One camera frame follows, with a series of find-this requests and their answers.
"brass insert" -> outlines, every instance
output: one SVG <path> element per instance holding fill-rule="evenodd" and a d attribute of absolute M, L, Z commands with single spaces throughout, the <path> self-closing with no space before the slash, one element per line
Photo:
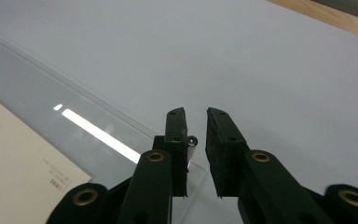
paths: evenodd
<path fill-rule="evenodd" d="M 358 207 L 358 192 L 350 189 L 342 189 L 338 192 L 338 195 L 344 202 Z"/>
<path fill-rule="evenodd" d="M 159 153 L 159 152 L 152 152 L 152 153 L 149 153 L 147 155 L 147 158 L 150 161 L 163 161 L 164 160 L 164 155 L 162 153 Z"/>
<path fill-rule="evenodd" d="M 269 155 L 267 155 L 266 153 L 263 153 L 263 152 L 255 152 L 254 154 L 252 154 L 252 159 L 254 159 L 255 161 L 260 161 L 260 162 L 270 161 Z"/>
<path fill-rule="evenodd" d="M 94 202 L 98 198 L 98 191 L 95 189 L 82 189 L 75 194 L 73 203 L 77 206 L 84 206 Z"/>

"beige paper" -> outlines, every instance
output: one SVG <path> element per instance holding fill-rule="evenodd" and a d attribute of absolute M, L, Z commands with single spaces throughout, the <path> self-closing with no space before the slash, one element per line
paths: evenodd
<path fill-rule="evenodd" d="M 0 223 L 46 223 L 90 177 L 0 105 Z"/>

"barcode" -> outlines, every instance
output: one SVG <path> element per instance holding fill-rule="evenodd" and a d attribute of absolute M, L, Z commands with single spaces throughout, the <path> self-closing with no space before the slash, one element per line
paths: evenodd
<path fill-rule="evenodd" d="M 55 181 L 54 179 L 51 179 L 51 180 L 50 180 L 50 183 L 51 183 L 56 189 L 59 189 L 59 190 L 62 189 L 61 185 L 60 185 L 59 183 L 57 183 L 57 181 Z"/>

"wooden floor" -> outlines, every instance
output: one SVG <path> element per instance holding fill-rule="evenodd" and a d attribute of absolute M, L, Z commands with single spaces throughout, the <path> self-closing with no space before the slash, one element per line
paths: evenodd
<path fill-rule="evenodd" d="M 358 17 L 310 0 L 269 0 L 282 7 L 323 21 L 358 35 Z"/>

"wooden strip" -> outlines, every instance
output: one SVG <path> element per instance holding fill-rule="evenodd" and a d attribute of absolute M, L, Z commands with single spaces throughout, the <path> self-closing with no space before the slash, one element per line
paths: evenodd
<path fill-rule="evenodd" d="M 268 1 L 358 35 L 358 17 L 352 16 L 351 14 L 326 7 L 310 0 Z"/>

